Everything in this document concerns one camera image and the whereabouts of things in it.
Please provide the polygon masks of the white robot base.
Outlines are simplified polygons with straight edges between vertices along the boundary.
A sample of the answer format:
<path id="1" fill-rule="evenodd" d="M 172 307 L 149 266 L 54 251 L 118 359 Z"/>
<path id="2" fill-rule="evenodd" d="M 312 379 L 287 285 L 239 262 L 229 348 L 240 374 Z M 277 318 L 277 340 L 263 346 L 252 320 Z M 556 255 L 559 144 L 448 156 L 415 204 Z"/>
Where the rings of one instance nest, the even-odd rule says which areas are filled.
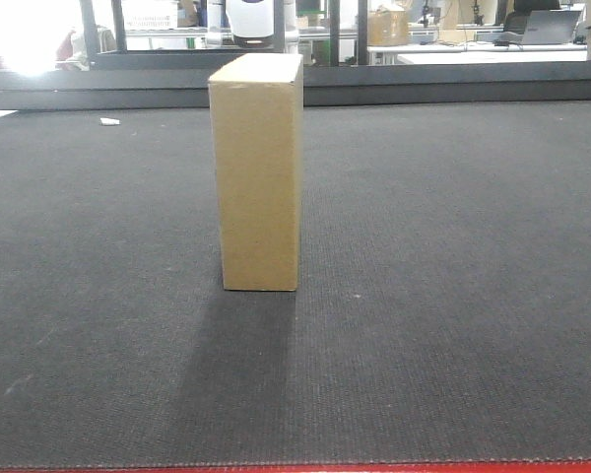
<path id="1" fill-rule="evenodd" d="M 296 1 L 206 1 L 205 20 L 209 48 L 277 48 L 282 38 L 284 51 L 297 53 Z"/>

